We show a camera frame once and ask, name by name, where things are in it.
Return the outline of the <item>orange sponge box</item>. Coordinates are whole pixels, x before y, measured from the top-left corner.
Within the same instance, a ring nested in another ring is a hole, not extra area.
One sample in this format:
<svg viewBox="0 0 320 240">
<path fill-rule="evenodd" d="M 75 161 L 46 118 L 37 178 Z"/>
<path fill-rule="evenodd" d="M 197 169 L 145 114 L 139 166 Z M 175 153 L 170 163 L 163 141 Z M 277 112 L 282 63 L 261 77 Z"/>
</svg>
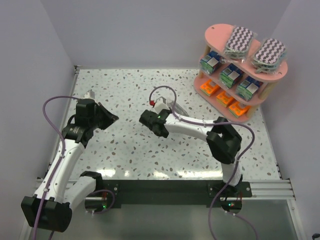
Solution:
<svg viewBox="0 0 320 240">
<path fill-rule="evenodd" d="M 214 81 L 209 79 L 200 86 L 200 90 L 207 95 L 208 97 L 212 96 L 220 89 L 220 86 L 217 85 Z"/>
<path fill-rule="evenodd" d="M 228 106 L 230 106 L 235 99 L 228 94 L 226 91 L 222 91 L 220 92 L 217 96 L 216 96 L 216 100 L 225 108 L 227 108 Z"/>
<path fill-rule="evenodd" d="M 250 109 L 249 105 L 245 105 L 245 104 L 243 104 L 243 103 L 241 103 L 239 101 L 235 101 L 234 103 L 232 103 L 228 107 L 228 110 L 236 118 L 239 118 L 239 117 L 245 115 L 248 112 L 249 109 Z"/>
</svg>

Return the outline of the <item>green sponge pack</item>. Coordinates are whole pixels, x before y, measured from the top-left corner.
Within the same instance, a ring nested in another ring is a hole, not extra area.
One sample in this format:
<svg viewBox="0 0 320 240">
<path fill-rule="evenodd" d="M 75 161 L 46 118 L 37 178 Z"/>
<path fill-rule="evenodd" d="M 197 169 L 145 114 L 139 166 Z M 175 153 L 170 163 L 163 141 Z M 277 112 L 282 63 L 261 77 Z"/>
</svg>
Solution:
<svg viewBox="0 0 320 240">
<path fill-rule="evenodd" d="M 219 75 L 219 79 L 228 89 L 233 87 L 244 75 L 244 72 L 234 64 L 229 64 Z"/>
<path fill-rule="evenodd" d="M 215 51 L 210 51 L 199 61 L 200 69 L 207 75 L 213 74 L 222 65 L 222 56 Z"/>
<path fill-rule="evenodd" d="M 263 85 L 262 81 L 247 76 L 237 87 L 235 93 L 247 102 L 258 92 Z"/>
</svg>

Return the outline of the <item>purple striped sponge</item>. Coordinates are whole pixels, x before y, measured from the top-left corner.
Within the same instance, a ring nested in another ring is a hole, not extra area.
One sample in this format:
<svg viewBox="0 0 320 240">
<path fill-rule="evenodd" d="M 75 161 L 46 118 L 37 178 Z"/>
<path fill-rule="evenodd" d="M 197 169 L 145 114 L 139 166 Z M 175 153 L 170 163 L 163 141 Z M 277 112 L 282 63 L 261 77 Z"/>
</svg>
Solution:
<svg viewBox="0 0 320 240">
<path fill-rule="evenodd" d="M 223 54 L 233 60 L 245 60 L 256 33 L 243 26 L 235 26 L 227 40 Z"/>
<path fill-rule="evenodd" d="M 275 38 L 268 38 L 263 41 L 260 47 L 252 55 L 251 63 L 255 73 L 273 74 L 280 67 L 287 55 L 285 44 Z"/>
</svg>

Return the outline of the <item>grey scrubber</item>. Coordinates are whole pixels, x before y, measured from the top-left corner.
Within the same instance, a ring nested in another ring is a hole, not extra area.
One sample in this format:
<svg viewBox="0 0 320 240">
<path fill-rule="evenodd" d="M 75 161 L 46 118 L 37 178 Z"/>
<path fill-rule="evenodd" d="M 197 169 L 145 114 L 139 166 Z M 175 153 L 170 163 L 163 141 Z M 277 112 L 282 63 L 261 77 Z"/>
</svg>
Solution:
<svg viewBox="0 0 320 240">
<path fill-rule="evenodd" d="M 182 115 L 185 117 L 189 116 L 187 111 L 182 106 L 180 106 L 178 103 L 174 104 L 173 100 L 169 100 L 167 105 L 171 110 L 174 110 L 176 114 L 179 114 L 179 115 Z"/>
</svg>

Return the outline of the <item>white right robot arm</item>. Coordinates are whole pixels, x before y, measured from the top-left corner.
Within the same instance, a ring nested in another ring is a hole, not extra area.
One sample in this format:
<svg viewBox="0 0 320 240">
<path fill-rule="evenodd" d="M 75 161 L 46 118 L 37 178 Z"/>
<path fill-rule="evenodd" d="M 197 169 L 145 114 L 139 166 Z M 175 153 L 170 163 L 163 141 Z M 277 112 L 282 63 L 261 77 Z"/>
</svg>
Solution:
<svg viewBox="0 0 320 240">
<path fill-rule="evenodd" d="M 176 133 L 206 142 L 213 158 L 221 163 L 223 182 L 233 187 L 241 182 L 242 174 L 236 166 L 236 158 L 241 150 L 242 137 L 226 118 L 199 120 L 162 109 L 158 113 L 145 110 L 139 122 L 158 137 L 167 138 L 170 133 Z"/>
</svg>

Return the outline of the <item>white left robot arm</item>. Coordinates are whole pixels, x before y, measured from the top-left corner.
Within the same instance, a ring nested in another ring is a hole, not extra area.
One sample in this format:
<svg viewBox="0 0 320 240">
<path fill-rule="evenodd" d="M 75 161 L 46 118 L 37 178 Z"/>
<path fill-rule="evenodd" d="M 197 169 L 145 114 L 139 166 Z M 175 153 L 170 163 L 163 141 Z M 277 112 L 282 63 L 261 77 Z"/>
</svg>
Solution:
<svg viewBox="0 0 320 240">
<path fill-rule="evenodd" d="M 67 184 L 95 130 L 106 130 L 118 119 L 100 102 L 77 99 L 75 113 L 58 132 L 60 143 L 51 167 L 33 196 L 25 196 L 21 202 L 30 227 L 63 233 L 85 197 L 107 192 L 102 175 L 94 171 L 84 171 L 70 188 Z"/>
</svg>

